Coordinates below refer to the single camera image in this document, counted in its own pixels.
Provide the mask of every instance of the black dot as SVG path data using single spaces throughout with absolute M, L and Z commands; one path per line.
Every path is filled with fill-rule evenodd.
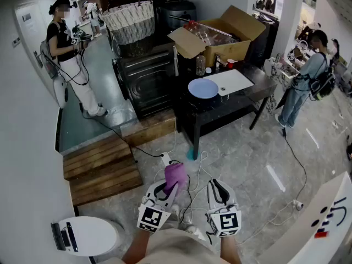
M 321 210 L 320 214 L 324 213 L 324 212 L 326 211 L 326 209 L 328 209 L 328 207 L 327 207 L 327 206 L 326 206 L 326 207 L 324 207 L 324 208 Z
M 317 226 L 318 223 L 319 223 L 319 220 L 315 220 L 312 224 L 312 227 Z

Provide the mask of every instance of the black table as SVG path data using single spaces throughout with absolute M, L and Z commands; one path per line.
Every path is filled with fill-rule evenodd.
M 249 64 L 235 63 L 234 69 L 240 71 L 254 85 L 230 93 L 226 96 L 202 100 L 188 91 L 188 83 L 198 78 L 194 73 L 181 73 L 173 83 L 173 108 L 176 116 L 177 131 L 185 130 L 192 141 L 193 159 L 198 157 L 199 138 L 251 112 L 256 114 L 250 129 L 257 123 L 270 95 L 274 93 L 276 83 L 270 80 L 259 68 Z M 256 102 L 263 100 L 259 109 Z

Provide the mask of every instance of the purple cloth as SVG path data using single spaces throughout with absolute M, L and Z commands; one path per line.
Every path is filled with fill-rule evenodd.
M 163 189 L 165 194 L 170 194 L 172 191 L 172 187 L 175 183 L 178 183 L 178 189 L 176 195 L 180 189 L 182 189 L 183 185 L 187 180 L 187 173 L 185 171 L 185 167 L 183 163 L 173 163 L 165 168 L 165 180 L 166 186 Z

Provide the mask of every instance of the backpack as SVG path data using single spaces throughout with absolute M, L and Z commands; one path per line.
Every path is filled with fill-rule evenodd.
M 319 54 L 323 55 L 324 62 L 326 62 L 326 67 L 329 68 L 325 54 L 321 52 L 319 52 Z M 311 78 L 309 80 L 310 91 L 312 93 L 313 98 L 317 101 L 320 101 L 324 97 L 330 95 L 332 90 L 334 90 L 335 85 L 335 76 L 333 73 L 331 73 L 329 69 L 318 75 L 316 78 Z
M 61 28 L 58 22 L 51 21 L 51 23 L 49 23 L 49 26 L 51 24 L 55 24 L 59 32 L 61 32 Z M 42 63 L 44 64 L 47 72 L 49 73 L 50 78 L 54 79 L 57 76 L 59 76 L 60 65 L 58 63 L 57 57 L 51 56 L 49 42 L 46 41 L 46 39 L 42 41 L 40 44 L 40 56 L 41 56 Z

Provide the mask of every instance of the cardboard box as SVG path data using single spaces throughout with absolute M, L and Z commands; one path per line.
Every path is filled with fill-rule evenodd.
M 234 34 L 241 39 L 241 42 L 233 44 L 206 46 L 202 40 L 183 27 L 168 35 L 175 41 L 177 51 L 184 58 L 192 59 L 204 51 L 203 55 L 206 58 L 207 67 L 214 65 L 215 54 L 219 54 L 223 61 L 227 61 L 227 59 L 244 60 L 250 42 L 257 38 L 266 28 L 261 22 L 233 5 L 219 19 L 202 20 L 199 23 Z

